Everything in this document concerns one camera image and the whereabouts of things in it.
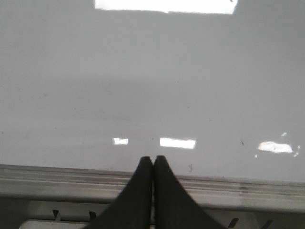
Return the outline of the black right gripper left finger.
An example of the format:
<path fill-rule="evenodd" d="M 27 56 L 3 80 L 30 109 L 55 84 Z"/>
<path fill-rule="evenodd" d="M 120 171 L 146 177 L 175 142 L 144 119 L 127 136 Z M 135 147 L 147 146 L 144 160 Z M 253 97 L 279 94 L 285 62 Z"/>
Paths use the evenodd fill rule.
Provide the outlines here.
<path fill-rule="evenodd" d="M 86 229 L 148 229 L 151 221 L 153 164 L 148 156 L 139 164 L 118 197 Z"/>

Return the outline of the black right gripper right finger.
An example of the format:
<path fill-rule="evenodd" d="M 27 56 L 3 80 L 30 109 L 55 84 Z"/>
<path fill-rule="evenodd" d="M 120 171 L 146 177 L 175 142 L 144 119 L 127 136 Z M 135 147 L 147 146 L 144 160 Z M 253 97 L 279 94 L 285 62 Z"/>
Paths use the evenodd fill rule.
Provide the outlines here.
<path fill-rule="evenodd" d="M 191 198 L 171 170 L 165 156 L 154 165 L 154 214 L 157 229 L 223 229 Z"/>

